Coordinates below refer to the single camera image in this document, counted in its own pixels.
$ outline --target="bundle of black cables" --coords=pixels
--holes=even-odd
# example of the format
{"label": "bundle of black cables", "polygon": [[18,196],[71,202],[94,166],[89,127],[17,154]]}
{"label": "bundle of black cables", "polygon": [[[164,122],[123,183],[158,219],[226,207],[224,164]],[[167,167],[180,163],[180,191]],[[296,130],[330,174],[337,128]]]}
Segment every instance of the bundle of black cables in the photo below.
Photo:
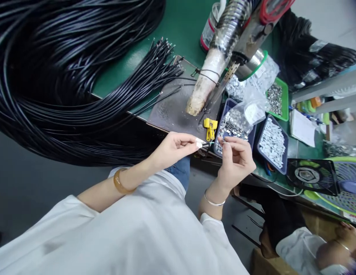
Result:
{"label": "bundle of black cables", "polygon": [[179,62],[169,62],[172,45],[152,42],[115,91],[102,100],[90,95],[105,66],[157,27],[164,7],[162,0],[1,3],[0,130],[36,154],[74,165],[144,159],[159,141],[141,138],[125,112],[182,74]]}
{"label": "bundle of black cables", "polygon": [[279,77],[297,91],[356,64],[356,50],[341,47],[310,34],[311,22],[288,10],[279,20],[281,47],[276,62]]}

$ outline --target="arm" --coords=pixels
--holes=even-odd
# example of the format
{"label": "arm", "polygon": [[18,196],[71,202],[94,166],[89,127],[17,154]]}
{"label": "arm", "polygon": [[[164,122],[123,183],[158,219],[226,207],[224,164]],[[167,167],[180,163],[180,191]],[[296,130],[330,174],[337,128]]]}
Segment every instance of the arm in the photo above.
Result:
{"label": "arm", "polygon": [[216,220],[221,220],[223,206],[214,206],[208,201],[214,204],[223,203],[230,191],[256,168],[252,149],[247,141],[238,137],[226,137],[226,142],[219,138],[219,141],[223,146],[223,165],[218,172],[218,177],[206,190],[207,199],[204,196],[201,199],[198,218],[206,213]]}
{"label": "arm", "polygon": [[[150,176],[158,172],[151,159],[140,162],[131,168],[121,171],[119,180],[127,190],[137,188]],[[110,177],[82,192],[77,198],[88,207],[102,212],[122,198],[124,194],[118,192],[114,186],[114,177]]]}
{"label": "arm", "polygon": [[[197,151],[197,142],[201,140],[196,140],[190,134],[170,132],[146,160],[120,172],[120,183],[127,190],[137,188],[153,174]],[[90,187],[77,198],[90,208],[102,212],[123,196],[114,186],[114,178],[111,177]]]}
{"label": "arm", "polygon": [[316,264],[319,270],[330,265],[339,264],[349,268],[350,260],[356,253],[356,228],[341,222],[335,229],[336,239],[329,241],[318,248]]}

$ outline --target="gray floor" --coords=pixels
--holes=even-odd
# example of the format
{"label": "gray floor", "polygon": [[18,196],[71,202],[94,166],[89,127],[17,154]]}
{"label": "gray floor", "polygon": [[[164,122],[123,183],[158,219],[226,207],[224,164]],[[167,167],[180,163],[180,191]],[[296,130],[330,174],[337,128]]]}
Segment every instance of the gray floor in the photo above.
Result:
{"label": "gray floor", "polygon": [[[192,158],[190,185],[185,200],[194,213],[197,213],[203,192],[215,178],[217,169],[216,166]],[[78,195],[105,179],[109,171],[108,167],[77,167],[39,157],[0,132],[2,244],[22,234],[69,194]],[[260,229],[247,215],[263,223],[242,204],[232,198],[227,200],[223,213],[225,230],[230,243],[248,269],[254,245],[231,227],[234,224],[258,240]]]}

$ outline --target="blue jeans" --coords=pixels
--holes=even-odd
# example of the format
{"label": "blue jeans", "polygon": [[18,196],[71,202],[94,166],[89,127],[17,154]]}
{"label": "blue jeans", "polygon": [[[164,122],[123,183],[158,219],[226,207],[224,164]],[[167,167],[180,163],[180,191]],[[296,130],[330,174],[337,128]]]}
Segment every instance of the blue jeans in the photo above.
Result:
{"label": "blue jeans", "polygon": [[182,158],[174,165],[164,169],[175,176],[183,185],[185,191],[188,190],[189,171],[190,171],[190,155]]}

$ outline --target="green workbench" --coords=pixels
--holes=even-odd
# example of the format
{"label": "green workbench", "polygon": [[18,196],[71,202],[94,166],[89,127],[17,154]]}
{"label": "green workbench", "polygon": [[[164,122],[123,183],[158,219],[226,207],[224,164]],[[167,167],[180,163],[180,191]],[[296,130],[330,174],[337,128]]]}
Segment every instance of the green workbench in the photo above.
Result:
{"label": "green workbench", "polygon": [[[94,86],[93,94],[99,98],[103,98],[111,93],[120,83],[126,80],[142,58],[147,54],[154,38],[158,40],[161,37],[167,37],[170,43],[176,45],[174,54],[184,56],[192,65],[200,68],[206,57],[206,53],[200,46],[200,36],[212,9],[212,5],[215,2],[216,1],[214,0],[167,0],[165,14],[158,28],[146,39],[132,47],[122,60],[119,60],[114,65],[110,66],[110,68],[100,76]],[[275,49],[276,43],[273,43],[273,41],[276,40],[276,37],[277,34],[274,31],[261,46],[262,49],[267,50],[272,56],[277,53],[277,49]],[[149,98],[130,110],[130,112],[133,113],[134,110],[143,106],[148,100],[156,96],[157,93],[158,91],[150,95]],[[147,120],[151,110],[152,108],[140,114],[139,118]],[[289,133],[289,123],[284,121],[279,121],[279,123],[285,131]],[[311,148],[296,139],[290,138],[288,156],[291,158],[322,159],[324,158],[322,139],[322,135],[316,133],[316,148]],[[271,177],[267,176],[263,169],[262,160],[256,160],[256,163],[257,169],[255,170],[255,173],[260,177],[271,181]],[[275,183],[290,191],[294,191],[293,188],[286,184],[286,179],[283,175],[279,174]],[[335,214],[341,214],[338,209],[328,205],[321,199],[313,202]]]}

